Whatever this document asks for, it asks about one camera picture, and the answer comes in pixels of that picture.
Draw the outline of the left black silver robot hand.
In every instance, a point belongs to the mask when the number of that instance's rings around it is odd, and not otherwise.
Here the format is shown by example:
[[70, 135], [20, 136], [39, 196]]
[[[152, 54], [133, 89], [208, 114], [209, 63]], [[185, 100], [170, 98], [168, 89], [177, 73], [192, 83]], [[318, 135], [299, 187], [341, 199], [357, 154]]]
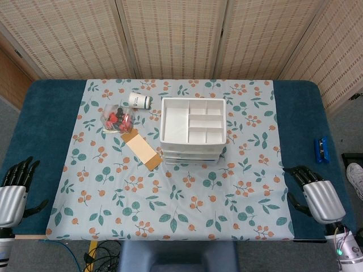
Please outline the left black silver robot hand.
[[1, 184], [1, 228], [17, 227], [22, 219], [39, 213], [48, 204], [43, 200], [38, 206], [26, 208], [27, 197], [33, 180], [33, 175], [40, 161], [32, 161], [30, 156], [26, 160], [10, 167]]

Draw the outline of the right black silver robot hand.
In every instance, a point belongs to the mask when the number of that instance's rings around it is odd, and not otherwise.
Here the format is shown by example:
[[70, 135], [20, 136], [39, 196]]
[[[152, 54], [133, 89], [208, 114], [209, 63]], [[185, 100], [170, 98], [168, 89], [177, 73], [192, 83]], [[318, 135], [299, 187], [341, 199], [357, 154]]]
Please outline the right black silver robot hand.
[[331, 181], [325, 180], [304, 165], [283, 170], [295, 179], [307, 203], [306, 206], [300, 204], [289, 192], [288, 200], [296, 210], [314, 218], [322, 225], [342, 221], [346, 212]]

